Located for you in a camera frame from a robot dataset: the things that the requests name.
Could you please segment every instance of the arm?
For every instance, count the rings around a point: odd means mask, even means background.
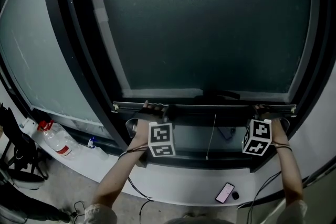
[[[144,107],[152,108],[146,101]],[[149,125],[147,121],[138,120],[137,132],[127,150],[148,144]],[[123,155],[100,182],[93,197],[92,204],[102,204],[112,207],[119,196],[134,165],[139,160],[143,151]]]
[[[272,120],[272,133],[274,143],[289,145],[279,119]],[[285,147],[277,148],[277,152],[280,159],[286,206],[289,206],[294,201],[303,199],[302,178],[293,152]]]

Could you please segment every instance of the wrist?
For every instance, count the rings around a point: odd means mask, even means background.
[[[287,136],[277,136],[272,138],[273,143],[275,144],[282,144],[282,145],[289,145]]]
[[[140,136],[135,136],[131,142],[131,144],[128,146],[127,150],[131,150],[133,148],[139,147],[139,146],[145,146],[148,144],[148,139],[143,138]]]

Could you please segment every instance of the frosted glass panel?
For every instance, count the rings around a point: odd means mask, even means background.
[[[105,127],[100,124],[90,124],[87,122],[76,121],[73,119],[68,119],[65,117],[60,117],[56,115],[49,115],[55,122],[62,124],[63,126],[67,126],[69,128],[91,134],[92,136],[104,137],[110,140],[113,140],[109,132],[105,129]]]
[[[124,97],[184,98],[208,89],[286,96],[310,15],[310,0],[103,2]]]
[[[9,0],[0,17],[1,53],[36,108],[99,122],[58,46],[45,0]]]

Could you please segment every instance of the wire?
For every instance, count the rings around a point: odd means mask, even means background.
[[[247,220],[246,220],[246,224],[252,224],[252,212],[253,212],[253,206],[254,206],[254,202],[256,200],[256,198],[258,197],[259,193],[266,188],[274,179],[276,179],[279,175],[281,174],[281,171],[276,173],[275,175],[270,176],[265,182],[264,184],[261,186],[261,188],[259,189],[259,191],[257,192],[256,196],[253,199],[253,202],[251,204],[251,207],[247,213]]]
[[[84,213],[83,214],[78,214],[78,210],[77,210],[77,208],[76,208],[76,204],[78,204],[78,203],[82,203],[82,205],[83,205],[83,208],[84,208]],[[80,216],[84,216],[85,215],[85,210],[86,210],[86,208],[85,208],[85,205],[84,205],[84,202],[82,202],[82,201],[77,201],[76,203],[74,203],[74,209],[75,209],[75,212],[73,212],[71,215],[73,215],[73,214],[76,214],[76,216],[75,216],[75,218],[74,218],[74,223],[76,224],[76,220],[77,220],[77,218],[78,217],[80,217]]]
[[[137,147],[137,148],[134,148],[134,149],[132,149],[132,150],[125,151],[125,152],[121,153],[121,155],[119,156],[118,160],[119,160],[122,156],[124,156],[124,155],[126,155],[126,154],[133,153],[133,152],[138,152],[138,151],[146,151],[147,148],[148,148],[148,145],[144,145],[144,146],[139,146],[139,147]],[[154,202],[154,200],[152,200],[152,199],[153,199],[152,197],[149,197],[149,196],[143,194],[141,191],[139,191],[139,190],[137,189],[137,187],[135,187],[135,185],[134,185],[134,183],[132,182],[132,180],[131,180],[130,177],[128,177],[127,180],[128,180],[128,182],[131,184],[131,186],[133,187],[133,189],[134,189],[137,193],[139,193],[142,197],[144,197],[145,199],[147,199],[147,201],[141,206],[141,209],[140,209],[140,212],[139,212],[139,223],[141,224],[141,211],[142,211],[142,208],[143,208],[148,202],[150,202],[150,201],[151,201],[151,202]]]
[[[209,149],[210,149],[210,145],[211,145],[211,140],[212,140],[212,136],[214,135],[214,128],[215,128],[215,123],[216,123],[216,115],[215,114],[215,119],[214,119],[214,125],[212,126],[212,133],[211,133],[211,137],[210,137],[210,141],[209,141],[209,146],[208,146],[208,151],[206,153],[205,159],[208,160],[209,159]]]
[[[278,148],[282,148],[282,147],[286,147],[288,148],[290,151],[293,152],[293,150],[291,149],[291,147],[287,144],[280,144],[280,143],[271,143],[271,145],[273,145],[276,149]]]
[[[141,211],[142,211],[142,208],[149,202],[154,202],[153,200],[148,200],[146,201],[142,206],[141,206],[141,209],[140,209],[140,212],[139,212],[139,223],[141,224]]]
[[[290,151],[293,152],[293,150],[292,150],[289,146],[276,146],[275,148],[278,149],[278,148],[282,148],[282,147],[284,147],[284,148],[288,148]]]
[[[285,130],[285,133],[287,133],[287,131],[288,131],[288,129],[289,129],[289,126],[290,126],[290,122],[289,122],[289,120],[287,120],[285,117],[283,117],[282,119],[284,119],[284,120],[287,121],[287,123],[288,123],[287,130]]]

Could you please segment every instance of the bottle label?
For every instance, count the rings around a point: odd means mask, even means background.
[[[71,152],[71,149],[69,149],[68,146],[65,146],[64,148],[62,148],[59,151],[56,151],[57,154],[61,155],[61,156],[67,156],[69,153]]]

